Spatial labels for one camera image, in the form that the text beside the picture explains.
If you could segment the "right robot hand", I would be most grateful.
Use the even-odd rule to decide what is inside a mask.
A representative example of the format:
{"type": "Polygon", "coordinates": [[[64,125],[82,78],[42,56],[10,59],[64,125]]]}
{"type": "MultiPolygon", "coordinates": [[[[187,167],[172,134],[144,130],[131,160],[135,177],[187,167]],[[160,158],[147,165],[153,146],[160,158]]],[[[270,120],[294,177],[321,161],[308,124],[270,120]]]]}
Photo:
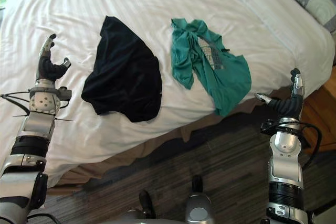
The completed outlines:
{"type": "Polygon", "coordinates": [[[290,73],[292,81],[290,98],[280,100],[270,98],[262,93],[255,93],[254,95],[259,101],[274,109],[282,117],[298,120],[300,119],[302,112],[305,85],[301,72],[298,68],[292,69],[290,73]]]}

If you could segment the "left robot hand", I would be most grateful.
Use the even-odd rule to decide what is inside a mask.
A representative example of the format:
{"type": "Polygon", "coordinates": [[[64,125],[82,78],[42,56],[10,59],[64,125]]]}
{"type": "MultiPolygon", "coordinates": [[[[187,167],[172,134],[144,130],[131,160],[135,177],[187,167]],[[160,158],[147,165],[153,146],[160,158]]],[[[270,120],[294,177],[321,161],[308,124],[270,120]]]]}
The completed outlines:
{"type": "Polygon", "coordinates": [[[71,66],[71,62],[67,57],[64,58],[63,63],[60,65],[52,63],[50,49],[55,45],[53,41],[56,37],[56,34],[51,34],[46,38],[40,49],[36,81],[44,79],[55,82],[57,79],[60,79],[71,66]]]}

